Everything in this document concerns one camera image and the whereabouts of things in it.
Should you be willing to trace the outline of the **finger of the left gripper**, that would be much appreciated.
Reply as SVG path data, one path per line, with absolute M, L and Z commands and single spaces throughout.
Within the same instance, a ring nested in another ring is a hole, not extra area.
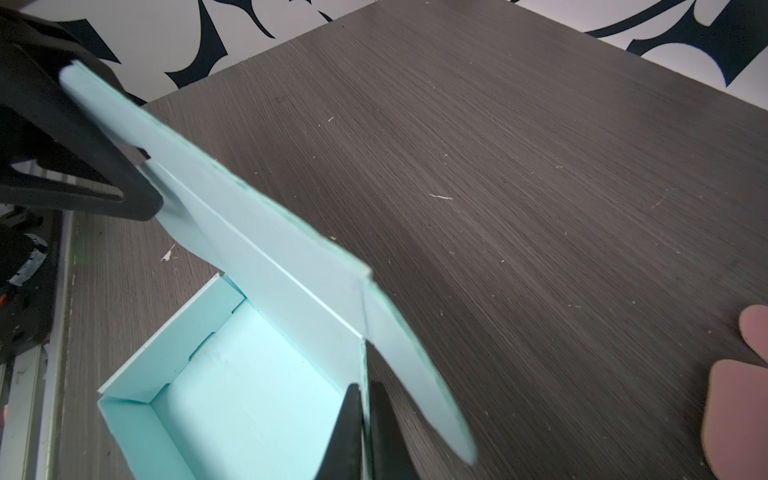
M 116 90 L 115 57 L 85 20 L 57 24 L 1 11 L 1 200 L 146 221 L 154 186 L 65 92 L 79 61 Z

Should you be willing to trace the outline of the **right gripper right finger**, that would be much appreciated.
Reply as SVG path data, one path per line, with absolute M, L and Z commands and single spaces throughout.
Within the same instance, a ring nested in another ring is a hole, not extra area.
M 383 383 L 370 385 L 369 406 L 373 478 L 419 480 Z

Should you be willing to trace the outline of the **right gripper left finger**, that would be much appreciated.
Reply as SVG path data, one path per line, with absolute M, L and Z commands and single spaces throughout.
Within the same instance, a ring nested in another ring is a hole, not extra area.
M 358 384 L 350 384 L 316 474 L 316 480 L 359 480 L 363 460 L 363 407 Z

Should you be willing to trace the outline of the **light blue paper box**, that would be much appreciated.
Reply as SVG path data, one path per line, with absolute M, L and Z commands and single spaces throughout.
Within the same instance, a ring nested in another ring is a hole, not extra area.
M 137 479 L 315 479 L 350 384 L 372 473 L 367 350 L 442 440 L 477 459 L 443 377 L 371 268 L 134 105 L 82 63 L 59 76 L 112 140 L 144 150 L 157 220 L 216 274 L 101 387 Z

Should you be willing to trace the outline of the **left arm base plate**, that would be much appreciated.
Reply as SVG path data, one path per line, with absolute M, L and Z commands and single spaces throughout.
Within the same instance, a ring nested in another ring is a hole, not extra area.
M 1 361 L 45 340 L 53 324 L 62 214 L 24 210 L 1 221 Z

